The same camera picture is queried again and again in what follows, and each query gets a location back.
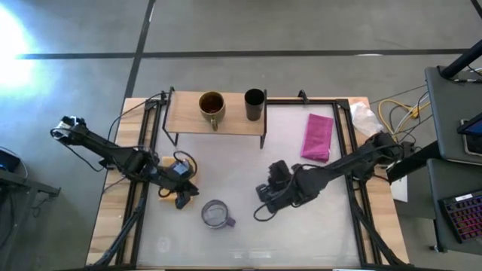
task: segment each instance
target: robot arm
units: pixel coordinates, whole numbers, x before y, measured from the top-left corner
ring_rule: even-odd
[[[199,194],[197,187],[189,181],[197,169],[193,170],[187,160],[177,160],[171,166],[158,166],[159,157],[153,152],[142,150],[142,146],[118,146],[89,131],[83,118],[63,117],[50,134],[64,145],[80,145],[98,154],[102,157],[101,166],[117,168],[131,181],[151,182],[170,193],[177,193],[177,209],[182,209],[191,196]]]
[[[271,214],[287,206],[298,207],[315,199],[329,181],[342,175],[351,175],[356,180],[367,181],[374,174],[378,163],[391,163],[402,154],[390,134],[377,133],[351,154],[327,166],[293,165],[291,174],[284,160],[270,166],[268,185],[256,187],[260,201],[266,204]]]

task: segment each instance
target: wooden shelf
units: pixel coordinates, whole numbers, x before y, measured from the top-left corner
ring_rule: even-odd
[[[265,113],[261,113],[259,120],[248,120],[244,105],[244,93],[221,93],[226,104],[226,115],[218,125],[218,131],[213,131],[211,124],[200,113],[199,98],[203,93],[177,90],[172,92],[166,119],[167,132],[248,136],[262,136],[264,134]]]

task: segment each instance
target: coffee mug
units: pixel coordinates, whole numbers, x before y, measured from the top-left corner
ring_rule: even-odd
[[[199,98],[199,109],[202,116],[211,123],[212,129],[217,131],[218,124],[226,114],[223,96],[215,91],[204,93]]]

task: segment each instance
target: black cup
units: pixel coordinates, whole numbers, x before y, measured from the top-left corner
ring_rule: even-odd
[[[264,92],[258,89],[251,89],[244,94],[244,105],[248,120],[259,120],[264,107]]]

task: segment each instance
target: cup handle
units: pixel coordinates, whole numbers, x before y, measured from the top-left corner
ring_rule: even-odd
[[[218,130],[218,121],[214,117],[211,117],[211,125],[214,131]]]

